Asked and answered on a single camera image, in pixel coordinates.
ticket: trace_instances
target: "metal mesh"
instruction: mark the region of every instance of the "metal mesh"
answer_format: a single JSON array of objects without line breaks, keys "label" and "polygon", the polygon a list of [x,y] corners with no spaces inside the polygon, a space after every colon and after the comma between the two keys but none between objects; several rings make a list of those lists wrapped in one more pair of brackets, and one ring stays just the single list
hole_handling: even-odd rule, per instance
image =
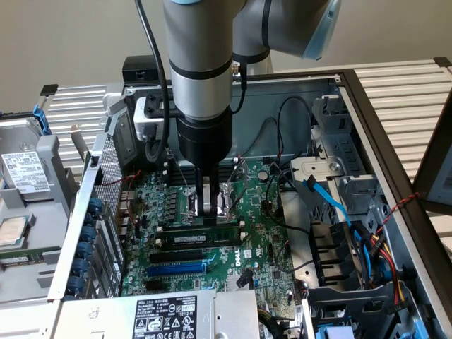
[{"label": "metal mesh", "polygon": [[[102,151],[102,160],[100,163],[100,168],[104,175],[102,179],[102,185],[95,186],[95,192],[97,197],[108,203],[112,213],[108,216],[108,223],[114,230],[112,230],[114,243],[118,249],[121,248],[121,242],[119,241],[116,221],[114,216],[116,215],[117,206],[119,202],[119,197],[121,196],[121,178],[122,171],[119,166],[118,156],[116,148],[114,147],[114,141],[111,136],[107,137],[104,149]],[[119,265],[122,267],[124,264],[124,257],[120,252],[119,255]]]}]

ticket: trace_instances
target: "motherboard chip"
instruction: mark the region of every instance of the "motherboard chip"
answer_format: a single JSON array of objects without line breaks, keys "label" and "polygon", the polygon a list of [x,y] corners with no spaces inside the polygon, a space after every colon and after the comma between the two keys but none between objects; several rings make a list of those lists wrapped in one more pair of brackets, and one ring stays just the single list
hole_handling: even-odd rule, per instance
[{"label": "motherboard chip", "polygon": [[278,270],[274,270],[273,271],[273,279],[275,279],[275,280],[281,279],[281,272]]}]

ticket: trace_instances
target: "yellow wire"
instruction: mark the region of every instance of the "yellow wire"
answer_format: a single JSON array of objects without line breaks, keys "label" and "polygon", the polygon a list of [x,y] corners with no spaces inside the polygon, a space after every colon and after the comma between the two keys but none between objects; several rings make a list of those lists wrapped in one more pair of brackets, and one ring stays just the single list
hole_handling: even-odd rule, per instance
[{"label": "yellow wire", "polygon": [[[373,234],[372,237],[373,237],[376,241],[378,241],[378,239],[379,239],[375,234]],[[392,256],[392,254],[391,254],[391,251],[389,250],[389,246],[387,245],[387,243],[384,243],[383,245],[384,245],[384,249],[386,250],[386,252],[388,252],[388,254],[391,256],[391,258],[393,258],[393,256]],[[399,281],[399,279],[397,279],[397,285],[398,285],[398,293],[399,293],[399,295],[400,295],[400,298],[401,298],[402,301],[404,302],[404,301],[405,301],[405,298],[403,297],[402,288],[400,287],[400,281]]]}]

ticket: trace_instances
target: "power supply label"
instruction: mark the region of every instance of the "power supply label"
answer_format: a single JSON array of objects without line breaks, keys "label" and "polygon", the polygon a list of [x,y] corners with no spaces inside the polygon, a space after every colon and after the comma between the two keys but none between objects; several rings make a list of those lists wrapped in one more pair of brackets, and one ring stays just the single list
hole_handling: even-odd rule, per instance
[{"label": "power supply label", "polygon": [[196,339],[196,295],[138,300],[133,339]]},{"label": "power supply label", "polygon": [[21,194],[50,191],[36,152],[2,154],[6,169]]}]

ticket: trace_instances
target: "capacitor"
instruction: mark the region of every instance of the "capacitor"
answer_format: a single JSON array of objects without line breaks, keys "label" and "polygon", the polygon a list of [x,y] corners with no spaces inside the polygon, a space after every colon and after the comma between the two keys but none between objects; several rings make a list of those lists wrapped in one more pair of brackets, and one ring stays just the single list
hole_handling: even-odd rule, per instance
[{"label": "capacitor", "polygon": [[257,179],[259,179],[260,182],[267,182],[268,181],[268,173],[264,169],[261,169],[257,174]]},{"label": "capacitor", "polygon": [[287,305],[290,305],[290,302],[292,301],[294,297],[294,294],[291,290],[287,290]]}]

